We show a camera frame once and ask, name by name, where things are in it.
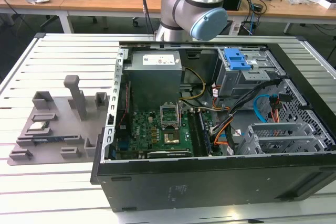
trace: red cable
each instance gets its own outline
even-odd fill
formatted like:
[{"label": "red cable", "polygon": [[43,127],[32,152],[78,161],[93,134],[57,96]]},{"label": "red cable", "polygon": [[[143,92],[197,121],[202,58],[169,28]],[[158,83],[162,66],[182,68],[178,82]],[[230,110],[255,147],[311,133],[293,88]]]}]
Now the red cable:
[{"label": "red cable", "polygon": [[119,122],[117,128],[120,127],[120,124],[122,123],[122,120],[125,118],[126,113],[127,113],[127,109],[128,109],[128,99],[127,99],[127,94],[128,94],[128,85],[126,84],[126,109],[125,109],[124,114],[122,115],[122,118],[121,118],[121,120],[120,120],[120,122]]}]

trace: desk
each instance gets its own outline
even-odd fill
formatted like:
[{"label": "desk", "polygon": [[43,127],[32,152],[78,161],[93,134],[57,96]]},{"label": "desk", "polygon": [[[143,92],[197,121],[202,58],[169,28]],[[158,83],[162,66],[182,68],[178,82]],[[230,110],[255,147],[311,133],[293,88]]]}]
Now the desk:
[{"label": "desk", "polygon": [[[283,50],[297,48],[294,56],[313,54],[324,61],[308,43],[295,37],[218,36],[213,41],[246,39],[280,43]],[[114,76],[108,63],[113,59],[110,52],[115,41],[123,40],[148,41],[153,36],[47,34],[34,38],[0,84],[0,223],[247,223],[247,219],[273,224],[335,223],[336,182],[304,201],[115,214],[101,187],[89,183],[92,163],[9,166],[8,155],[30,115],[35,92],[48,90],[54,97],[70,96],[64,77],[77,74],[85,95],[110,94]],[[100,52],[98,58],[87,47],[91,44]]]},{"label": "desk", "polygon": [[[142,0],[50,0],[43,4],[28,4],[25,0],[8,0],[20,14],[58,15],[65,33],[73,33],[69,16],[144,17]],[[159,18],[161,0],[147,0],[151,17]],[[317,4],[290,5],[286,0],[265,1],[267,12],[262,22],[308,23],[336,25],[336,10],[327,10]],[[248,15],[248,4],[242,0],[239,11],[228,11],[233,21],[230,35],[237,35],[241,23]],[[0,13],[14,13],[0,0]]]},{"label": "desk", "polygon": [[[290,5],[286,0],[264,1],[267,11],[260,19],[261,22],[280,23],[307,23],[307,24],[330,24],[336,25],[336,9],[325,9],[319,4]],[[284,33],[288,32],[290,25],[287,24]]]}]

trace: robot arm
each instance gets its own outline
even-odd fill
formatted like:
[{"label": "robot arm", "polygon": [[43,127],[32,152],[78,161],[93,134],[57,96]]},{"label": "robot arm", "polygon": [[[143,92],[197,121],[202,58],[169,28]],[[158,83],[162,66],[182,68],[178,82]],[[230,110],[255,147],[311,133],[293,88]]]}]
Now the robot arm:
[{"label": "robot arm", "polygon": [[225,27],[223,0],[161,0],[156,41],[211,40]]}]

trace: cable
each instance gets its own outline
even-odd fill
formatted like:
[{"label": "cable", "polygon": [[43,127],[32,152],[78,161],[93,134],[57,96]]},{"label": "cable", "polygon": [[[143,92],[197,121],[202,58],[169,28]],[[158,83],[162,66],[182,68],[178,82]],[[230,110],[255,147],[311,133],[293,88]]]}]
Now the cable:
[{"label": "cable", "polygon": [[316,25],[317,25],[318,27],[324,29],[324,30],[327,30],[327,31],[333,31],[333,30],[336,30],[336,27],[331,28],[331,29],[327,29],[327,28],[325,28],[325,27],[323,27],[323,26],[320,26],[320,25],[318,25],[318,24],[316,24]]},{"label": "cable", "polygon": [[143,5],[143,7],[145,9],[145,15],[147,15],[147,17],[148,17],[148,21],[149,21],[149,24],[151,26],[152,33],[154,33],[153,25],[152,25],[152,22],[151,22],[151,17],[149,16],[147,1],[146,0],[142,0],[142,5]]},{"label": "cable", "polygon": [[[264,89],[268,86],[273,86],[273,85],[279,85],[280,82],[282,82],[283,78],[279,79],[274,79],[271,81],[265,81],[257,86],[255,86],[253,89],[248,91],[246,94],[242,95],[234,104],[231,106],[230,110],[228,111],[228,115],[232,114],[234,115],[245,103],[249,102],[252,100],[261,89]],[[213,131],[220,129],[222,125],[224,125],[225,121],[227,120],[224,119],[220,121],[216,126],[214,126]]]},{"label": "cable", "polygon": [[267,121],[264,119],[264,117],[261,115],[261,113],[258,110],[258,106],[257,106],[257,101],[259,100],[259,98],[261,97],[269,97],[269,94],[261,94],[259,96],[257,96],[253,102],[253,109],[254,112],[256,113],[257,117],[263,122],[266,123]]},{"label": "cable", "polygon": [[233,128],[231,124],[230,124],[230,127],[231,127],[231,129],[233,129],[239,136],[243,136],[243,135],[241,135],[235,128]]},{"label": "cable", "polygon": [[202,96],[203,93],[204,93],[204,91],[205,91],[205,82],[203,81],[202,77],[199,76],[199,74],[196,73],[196,72],[195,72],[193,69],[191,69],[191,68],[185,68],[185,69],[189,70],[189,71],[192,72],[194,75],[196,75],[196,76],[200,79],[200,81],[202,82],[203,87],[202,87],[202,90],[201,90],[201,92],[200,92],[199,94],[194,95],[194,96],[192,96],[192,97],[183,97],[183,98],[180,98],[180,100],[192,100],[192,99],[195,99],[195,98],[198,98],[198,97]]},{"label": "cable", "polygon": [[30,30],[32,30],[33,32],[34,32],[34,34],[36,33],[36,31],[34,30],[34,29],[32,29],[32,27],[21,17],[21,15],[19,14],[19,13],[17,13],[13,8],[12,8],[12,6],[9,4],[9,2],[7,2],[7,0],[4,0],[5,2],[6,2],[6,4],[8,5],[8,7],[10,8],[10,9],[12,9],[12,11],[13,12],[15,12],[15,14],[17,15],[17,16],[19,16],[20,17],[20,19],[26,24],[26,26],[28,26],[29,27],[29,29]]},{"label": "cable", "polygon": [[16,29],[15,36],[17,36],[17,33],[19,32],[19,30],[20,30],[20,27],[21,27],[21,25],[22,25],[22,20],[24,20],[24,19],[25,19],[25,17],[26,17],[26,14],[25,14],[25,15],[23,15],[23,18],[20,20],[20,24],[19,24],[19,27]]},{"label": "cable", "polygon": [[125,117],[125,115],[126,115],[126,113],[127,113],[127,109],[128,109],[128,98],[127,98],[127,94],[128,94],[128,85],[126,84],[126,108],[125,108],[125,112],[124,112],[124,114],[122,115],[122,118],[120,119],[120,122],[119,122],[119,124],[118,124],[118,126],[117,126],[116,129],[118,129],[118,128],[120,127],[120,124],[122,123],[122,120],[124,119],[124,117]]},{"label": "cable", "polygon": [[327,57],[327,61],[330,59],[332,53],[336,50],[336,45],[334,46],[334,48],[331,50],[330,54]]},{"label": "cable", "polygon": [[253,18],[254,18],[254,5],[252,4],[252,17],[251,17],[251,24],[250,24],[250,33],[248,36],[250,36],[252,34],[252,28],[253,28]]},{"label": "cable", "polygon": [[220,145],[220,144],[223,144],[223,145],[228,145],[227,142],[218,142],[218,139],[219,139],[219,136],[221,135],[221,133],[223,132],[223,130],[226,129],[226,127],[233,121],[233,118],[231,118],[231,120],[229,120],[224,126],[223,128],[218,132],[216,138],[215,138],[215,141],[214,141],[214,145]]},{"label": "cable", "polygon": [[195,108],[195,109],[203,109],[203,110],[211,110],[211,111],[218,111],[218,110],[215,110],[215,109],[212,109],[212,108],[208,108],[208,107],[203,107],[203,106],[195,106],[195,105],[192,105],[191,103],[185,101],[185,100],[182,100],[180,98],[180,101],[183,102],[184,104],[192,107],[192,108]]},{"label": "cable", "polygon": [[280,117],[279,117],[279,110],[278,109],[275,110],[275,114],[277,116],[278,123],[280,123]]},{"label": "cable", "polygon": [[314,24],[314,27],[315,27],[318,31],[320,31],[321,33],[323,33],[324,35],[327,35],[327,36],[333,36],[333,35],[331,35],[331,34],[326,34],[324,31],[320,30],[319,27],[318,27],[317,25],[315,25],[315,24]]}]

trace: wire bundle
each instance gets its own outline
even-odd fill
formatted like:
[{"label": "wire bundle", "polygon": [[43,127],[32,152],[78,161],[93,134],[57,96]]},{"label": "wire bundle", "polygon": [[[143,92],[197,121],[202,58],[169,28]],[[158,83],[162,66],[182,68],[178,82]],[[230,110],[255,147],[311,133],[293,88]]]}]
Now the wire bundle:
[{"label": "wire bundle", "polygon": [[275,79],[271,81],[263,82],[257,86],[255,86],[253,89],[248,91],[246,94],[241,96],[234,104],[233,106],[228,110],[227,115],[224,120],[220,121],[216,126],[214,126],[213,131],[216,131],[220,129],[220,131],[217,133],[216,139],[215,139],[215,145],[220,144],[221,142],[218,142],[220,134],[225,131],[226,139],[227,139],[227,145],[231,147],[231,149],[234,150],[235,144],[233,142],[232,133],[229,128],[230,123],[233,121],[233,117],[237,111],[244,106],[245,103],[251,101],[261,89],[264,89],[268,86],[273,85],[279,85],[282,81],[282,78]]},{"label": "wire bundle", "polygon": [[[249,12],[248,12],[248,15],[246,17],[246,19],[244,20],[243,24],[241,25],[241,29],[242,27],[245,26],[245,24],[247,23],[250,15],[251,15],[251,19],[250,19],[250,24],[251,24],[251,27],[250,27],[250,30],[249,30],[249,34],[252,35],[253,33],[255,33],[256,29],[258,28],[258,26],[260,25],[260,18],[261,16],[267,11],[267,4],[262,1],[262,0],[259,0],[260,2],[262,2],[262,4],[265,6],[265,8],[263,9],[262,12],[257,12],[254,8],[254,4],[252,2],[252,0],[246,0],[248,2],[248,6],[249,6]],[[254,15],[257,15],[257,21],[256,21],[256,25],[254,26],[254,31],[252,31],[253,29],[253,19],[254,19]]]}]

